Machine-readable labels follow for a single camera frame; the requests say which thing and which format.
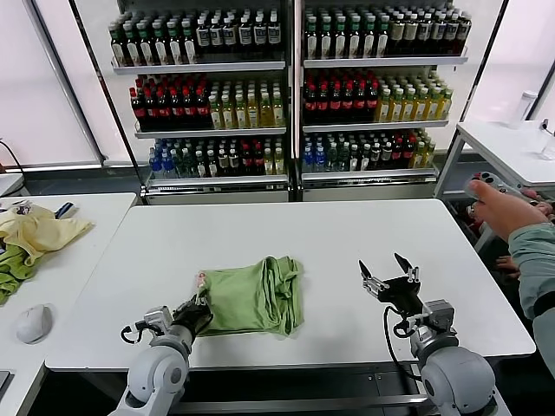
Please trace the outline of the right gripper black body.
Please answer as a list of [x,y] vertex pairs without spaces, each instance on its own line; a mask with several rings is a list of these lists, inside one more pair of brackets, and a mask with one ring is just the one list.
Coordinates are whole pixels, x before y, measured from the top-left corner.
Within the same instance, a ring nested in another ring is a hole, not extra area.
[[421,313],[422,301],[419,298],[420,282],[409,281],[407,278],[386,280],[379,290],[377,299],[382,303],[391,303],[401,313]]

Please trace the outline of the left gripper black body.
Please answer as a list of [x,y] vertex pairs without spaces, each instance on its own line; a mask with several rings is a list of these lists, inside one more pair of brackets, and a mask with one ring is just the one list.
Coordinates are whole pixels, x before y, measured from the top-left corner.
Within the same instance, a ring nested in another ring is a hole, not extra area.
[[173,313],[173,325],[187,328],[191,335],[197,336],[207,327],[207,324],[198,324],[198,318],[199,310],[197,306],[194,306],[182,313]]

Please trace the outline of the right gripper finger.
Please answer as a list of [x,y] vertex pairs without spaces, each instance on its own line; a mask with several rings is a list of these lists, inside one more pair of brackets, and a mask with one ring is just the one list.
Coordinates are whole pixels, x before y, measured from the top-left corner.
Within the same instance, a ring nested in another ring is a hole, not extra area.
[[370,294],[379,294],[389,287],[385,282],[374,277],[362,260],[358,260],[358,264],[361,271],[362,286]]
[[409,260],[398,253],[394,254],[396,262],[401,267],[409,283],[418,283],[420,281],[420,268],[413,266]]

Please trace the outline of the bare human hand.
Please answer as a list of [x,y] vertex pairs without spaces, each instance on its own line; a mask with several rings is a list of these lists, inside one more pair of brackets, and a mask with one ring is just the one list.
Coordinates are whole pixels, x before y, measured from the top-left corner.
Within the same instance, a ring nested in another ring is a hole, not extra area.
[[554,219],[550,204],[541,202],[531,205],[522,198],[499,192],[476,179],[470,181],[468,188],[477,197],[472,208],[473,216],[485,222],[496,236],[506,242],[514,231],[529,225],[547,224]]
[[511,256],[501,256],[496,259],[496,267],[512,279],[519,279],[519,266],[513,261]]

